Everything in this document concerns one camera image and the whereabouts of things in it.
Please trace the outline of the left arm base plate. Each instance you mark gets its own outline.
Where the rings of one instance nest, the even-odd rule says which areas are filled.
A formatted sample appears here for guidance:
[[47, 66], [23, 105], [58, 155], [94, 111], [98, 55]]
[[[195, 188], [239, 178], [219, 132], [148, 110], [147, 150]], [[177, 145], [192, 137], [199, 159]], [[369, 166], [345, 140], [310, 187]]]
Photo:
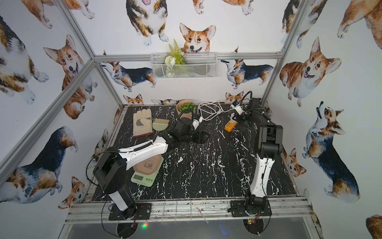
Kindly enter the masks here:
[[109, 221], [122, 221], [122, 220], [149, 220], [151, 215], [151, 203], [136, 203], [127, 208], [125, 211], [112, 204], [111, 211], [108, 217]]

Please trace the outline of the orange power strip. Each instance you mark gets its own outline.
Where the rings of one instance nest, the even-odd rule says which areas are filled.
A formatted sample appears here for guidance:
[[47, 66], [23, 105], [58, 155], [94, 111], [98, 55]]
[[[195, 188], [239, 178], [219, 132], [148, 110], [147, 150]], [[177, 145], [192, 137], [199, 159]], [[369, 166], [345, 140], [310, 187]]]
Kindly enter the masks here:
[[231, 119], [224, 127], [224, 129], [227, 131], [227, 132], [231, 132], [235, 127], [236, 125], [238, 124], [237, 121]]

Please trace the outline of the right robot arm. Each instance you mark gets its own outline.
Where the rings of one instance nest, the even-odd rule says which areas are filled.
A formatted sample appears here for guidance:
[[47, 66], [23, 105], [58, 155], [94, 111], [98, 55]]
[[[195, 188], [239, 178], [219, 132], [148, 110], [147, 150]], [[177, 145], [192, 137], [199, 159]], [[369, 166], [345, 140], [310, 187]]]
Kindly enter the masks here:
[[245, 107], [245, 119], [257, 127], [255, 137], [256, 168], [249, 192], [245, 196], [245, 212], [251, 216], [269, 213], [267, 186], [271, 169], [282, 151], [283, 127], [271, 121], [261, 108], [259, 98], [251, 98]]

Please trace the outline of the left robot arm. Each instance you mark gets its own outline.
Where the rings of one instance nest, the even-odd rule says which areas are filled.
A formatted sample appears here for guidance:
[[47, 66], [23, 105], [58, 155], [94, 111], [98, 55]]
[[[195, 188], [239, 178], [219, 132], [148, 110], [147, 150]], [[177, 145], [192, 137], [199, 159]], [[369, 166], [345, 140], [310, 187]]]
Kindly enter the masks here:
[[155, 134], [147, 142], [121, 149], [110, 147], [101, 154], [93, 174], [103, 193], [111, 198], [124, 219], [139, 214], [138, 206], [124, 188], [128, 170], [151, 157], [178, 148], [182, 143], [206, 143], [210, 134], [197, 130], [195, 123], [198, 122], [196, 119], [178, 118], [174, 126]]

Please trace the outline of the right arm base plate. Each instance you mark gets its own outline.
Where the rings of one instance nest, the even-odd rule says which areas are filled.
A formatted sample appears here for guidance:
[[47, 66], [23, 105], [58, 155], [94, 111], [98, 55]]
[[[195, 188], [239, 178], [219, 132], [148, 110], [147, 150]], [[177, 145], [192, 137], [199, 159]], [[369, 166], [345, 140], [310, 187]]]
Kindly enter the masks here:
[[230, 201], [227, 212], [230, 213], [232, 217], [254, 218], [257, 215], [264, 217], [272, 215], [272, 211], [268, 202], [249, 205], [244, 200]]

